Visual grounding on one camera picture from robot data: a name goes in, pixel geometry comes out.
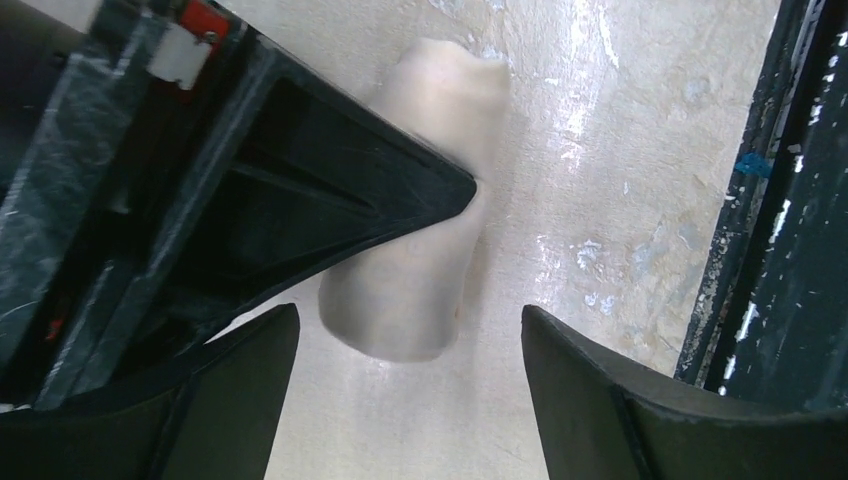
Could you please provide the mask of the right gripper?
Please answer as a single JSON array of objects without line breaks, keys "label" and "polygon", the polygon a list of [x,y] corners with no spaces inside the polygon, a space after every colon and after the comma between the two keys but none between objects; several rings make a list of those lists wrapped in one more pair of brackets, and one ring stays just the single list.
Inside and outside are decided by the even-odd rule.
[{"label": "right gripper", "polygon": [[115,375],[243,139],[255,32],[215,1],[1,7],[1,401]]}]

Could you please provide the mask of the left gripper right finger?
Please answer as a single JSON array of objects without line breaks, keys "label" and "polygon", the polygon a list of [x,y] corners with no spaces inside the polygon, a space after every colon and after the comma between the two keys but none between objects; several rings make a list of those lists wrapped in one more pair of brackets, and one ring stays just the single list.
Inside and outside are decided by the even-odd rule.
[{"label": "left gripper right finger", "polygon": [[521,344],[552,479],[843,479],[847,413],[791,411],[665,376],[544,309]]}]

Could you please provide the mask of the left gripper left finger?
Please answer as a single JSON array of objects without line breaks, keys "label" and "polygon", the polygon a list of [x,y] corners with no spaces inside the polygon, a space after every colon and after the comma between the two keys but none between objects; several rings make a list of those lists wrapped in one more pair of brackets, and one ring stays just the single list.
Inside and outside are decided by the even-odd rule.
[{"label": "left gripper left finger", "polygon": [[53,410],[1,417],[5,479],[261,479],[298,347],[291,304]]}]

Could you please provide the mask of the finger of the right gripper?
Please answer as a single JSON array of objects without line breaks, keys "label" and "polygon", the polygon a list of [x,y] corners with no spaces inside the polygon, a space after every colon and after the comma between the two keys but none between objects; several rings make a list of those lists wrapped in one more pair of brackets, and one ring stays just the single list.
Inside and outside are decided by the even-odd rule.
[{"label": "finger of the right gripper", "polygon": [[235,97],[245,135],[156,299],[160,315],[112,379],[193,350],[275,292],[390,240],[421,210],[423,183],[451,176],[443,156],[256,32]]}]

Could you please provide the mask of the beige underwear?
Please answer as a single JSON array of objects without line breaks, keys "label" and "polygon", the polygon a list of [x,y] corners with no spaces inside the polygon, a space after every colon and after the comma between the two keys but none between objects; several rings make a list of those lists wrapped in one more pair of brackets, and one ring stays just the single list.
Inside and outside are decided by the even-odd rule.
[{"label": "beige underwear", "polygon": [[369,107],[443,156],[451,176],[423,183],[421,210],[390,240],[324,273],[319,315],[338,340],[396,363],[435,359],[454,343],[509,96],[505,61],[446,40],[415,40],[387,73]]}]

